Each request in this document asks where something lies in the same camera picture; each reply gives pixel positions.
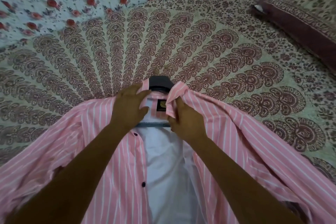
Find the patterned bedsheet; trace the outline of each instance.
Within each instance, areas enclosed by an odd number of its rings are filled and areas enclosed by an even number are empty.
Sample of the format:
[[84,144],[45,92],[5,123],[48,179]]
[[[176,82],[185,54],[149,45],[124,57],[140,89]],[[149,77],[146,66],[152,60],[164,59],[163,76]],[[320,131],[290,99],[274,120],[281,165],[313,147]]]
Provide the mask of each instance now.
[[0,165],[73,106],[167,75],[244,110],[336,184],[336,81],[257,0],[154,0],[0,53]]

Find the left hand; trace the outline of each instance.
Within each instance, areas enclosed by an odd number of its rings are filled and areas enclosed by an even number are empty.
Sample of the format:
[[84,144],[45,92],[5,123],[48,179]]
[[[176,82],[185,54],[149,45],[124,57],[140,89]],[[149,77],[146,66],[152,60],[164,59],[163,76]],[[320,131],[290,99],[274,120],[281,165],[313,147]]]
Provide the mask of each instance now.
[[119,129],[125,129],[128,133],[147,114],[149,107],[139,109],[143,99],[151,93],[151,90],[144,90],[137,94],[142,84],[134,84],[122,89],[116,96],[110,125],[115,125]]

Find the pillow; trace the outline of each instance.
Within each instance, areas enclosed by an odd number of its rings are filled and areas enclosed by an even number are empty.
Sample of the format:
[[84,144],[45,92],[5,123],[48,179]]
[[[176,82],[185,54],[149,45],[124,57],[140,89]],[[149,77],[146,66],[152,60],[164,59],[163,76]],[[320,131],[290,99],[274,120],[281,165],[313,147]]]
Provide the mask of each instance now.
[[336,0],[260,0],[255,8],[336,74]]

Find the shirt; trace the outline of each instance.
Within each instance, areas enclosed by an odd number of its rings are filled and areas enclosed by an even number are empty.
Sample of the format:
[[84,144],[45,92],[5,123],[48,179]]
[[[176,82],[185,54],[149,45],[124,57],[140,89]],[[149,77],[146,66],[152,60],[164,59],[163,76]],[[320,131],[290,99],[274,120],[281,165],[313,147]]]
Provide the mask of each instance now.
[[[147,79],[140,90],[148,88]],[[174,100],[178,96],[203,115],[208,137],[275,198],[297,202],[310,223],[336,223],[335,185],[246,113],[189,90],[182,82],[176,83],[168,95],[152,92],[141,107],[151,100],[149,116],[175,117]],[[166,99],[166,113],[156,112],[157,99]],[[44,187],[57,167],[66,166],[110,122],[114,101],[115,97],[95,99],[74,107],[0,168],[2,223],[6,214]],[[199,156],[187,143],[182,143],[182,149],[179,155],[190,178],[187,183],[192,184],[197,197],[194,223],[238,223]],[[141,134],[131,130],[108,163],[82,223],[153,223],[155,209],[151,209],[148,187],[142,186],[148,178],[147,161]]]

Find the shirt sleeve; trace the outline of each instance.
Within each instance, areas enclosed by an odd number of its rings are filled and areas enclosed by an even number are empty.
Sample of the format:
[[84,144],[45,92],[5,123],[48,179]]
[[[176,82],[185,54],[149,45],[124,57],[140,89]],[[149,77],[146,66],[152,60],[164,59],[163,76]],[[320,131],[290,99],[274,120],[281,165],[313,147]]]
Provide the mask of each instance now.
[[30,146],[0,167],[0,223],[26,203],[53,177],[53,171],[66,166],[84,147],[82,103],[71,109]]

